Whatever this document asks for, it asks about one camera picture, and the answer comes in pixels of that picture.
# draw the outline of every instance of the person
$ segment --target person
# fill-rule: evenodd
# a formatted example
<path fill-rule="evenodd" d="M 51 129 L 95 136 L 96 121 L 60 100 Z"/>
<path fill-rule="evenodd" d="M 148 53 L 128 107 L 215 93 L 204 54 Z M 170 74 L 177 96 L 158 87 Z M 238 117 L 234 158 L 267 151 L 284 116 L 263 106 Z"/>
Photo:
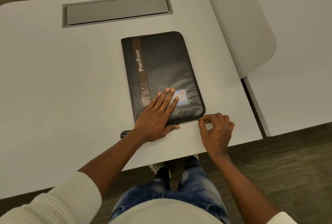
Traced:
<path fill-rule="evenodd" d="M 0 223 L 90 223 L 107 188 L 134 153 L 144 143 L 157 141 L 180 128 L 165 127 L 179 99 L 176 97 L 170 104 L 173 95 L 174 88 L 157 94 L 123 139 L 84 165 L 68 181 L 38 195 L 30 204 L 4 214 Z M 212 129 L 207 130 L 206 124 L 212 124 Z M 198 127 L 202 143 L 224 176 L 245 223 L 295 223 L 232 163 L 226 150 L 234 123 L 227 115 L 205 115 L 199 119 Z M 199 166 L 198 155 L 187 157 L 177 191 L 170 191 L 171 172 L 163 163 L 150 167 L 156 173 L 155 179 L 120 197 L 110 218 L 112 224 L 230 223 L 218 190 Z"/>

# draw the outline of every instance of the person's right arm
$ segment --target person's right arm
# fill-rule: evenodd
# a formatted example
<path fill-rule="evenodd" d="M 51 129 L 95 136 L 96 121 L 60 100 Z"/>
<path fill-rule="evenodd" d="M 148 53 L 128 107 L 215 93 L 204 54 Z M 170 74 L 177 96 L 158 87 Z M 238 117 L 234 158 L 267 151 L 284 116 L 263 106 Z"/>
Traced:
<path fill-rule="evenodd" d="M 207 130 L 205 124 L 212 123 Z M 236 206 L 246 224 L 265 224 L 281 210 L 274 205 L 238 168 L 226 153 L 232 136 L 234 123 L 221 113 L 205 115 L 198 122 L 202 143 L 209 156 L 223 174 Z M 276 220 L 276 223 L 295 223 L 290 217 Z"/>

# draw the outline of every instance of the white sweater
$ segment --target white sweater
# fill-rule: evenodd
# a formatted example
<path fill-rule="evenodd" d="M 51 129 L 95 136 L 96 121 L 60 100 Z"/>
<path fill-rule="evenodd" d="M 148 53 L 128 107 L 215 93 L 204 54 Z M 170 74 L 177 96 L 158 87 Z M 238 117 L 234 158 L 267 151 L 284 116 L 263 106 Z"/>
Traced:
<path fill-rule="evenodd" d="M 88 224 L 101 204 L 102 198 L 94 182 L 84 173 L 76 172 L 70 180 L 38 195 L 30 204 L 4 214 L 0 224 Z M 194 205 L 173 199 L 155 199 L 127 210 L 112 221 L 112 224 L 118 223 L 220 224 L 220 221 Z M 268 222 L 282 223 L 296 224 L 285 212 L 278 213 Z"/>

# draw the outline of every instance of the shoe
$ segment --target shoe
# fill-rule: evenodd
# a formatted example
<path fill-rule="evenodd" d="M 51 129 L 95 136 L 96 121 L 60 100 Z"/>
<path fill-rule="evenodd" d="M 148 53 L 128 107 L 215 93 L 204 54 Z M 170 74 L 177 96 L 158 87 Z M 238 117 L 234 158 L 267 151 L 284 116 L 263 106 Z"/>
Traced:
<path fill-rule="evenodd" d="M 171 174 L 171 170 L 164 164 L 164 162 L 161 163 L 153 163 L 153 164 L 149 164 L 149 167 L 151 168 L 151 170 L 157 174 L 157 172 L 159 171 L 160 168 L 162 167 L 166 167 L 168 169 L 168 173 L 169 173 L 169 178 L 171 178 L 172 174 Z"/>
<path fill-rule="evenodd" d="M 190 155 L 190 156 L 194 156 L 198 161 L 200 160 L 200 158 L 198 157 L 198 154 L 195 154 L 195 155 Z"/>

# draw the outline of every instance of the floor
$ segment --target floor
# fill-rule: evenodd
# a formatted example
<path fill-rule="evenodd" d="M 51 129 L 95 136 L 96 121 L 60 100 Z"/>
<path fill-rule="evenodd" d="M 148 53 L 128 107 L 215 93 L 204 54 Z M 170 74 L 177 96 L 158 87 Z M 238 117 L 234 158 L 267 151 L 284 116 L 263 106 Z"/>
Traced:
<path fill-rule="evenodd" d="M 232 146 L 228 152 L 234 164 L 295 221 L 332 223 L 332 123 Z M 231 223 L 243 223 L 223 177 L 206 153 L 200 155 L 200 163 L 217 186 Z M 171 187 L 175 189 L 184 159 L 169 161 L 168 165 L 172 169 Z M 121 194 L 153 175 L 148 167 L 121 172 L 91 223 L 107 223 Z M 0 216 L 44 191 L 0 200 Z"/>

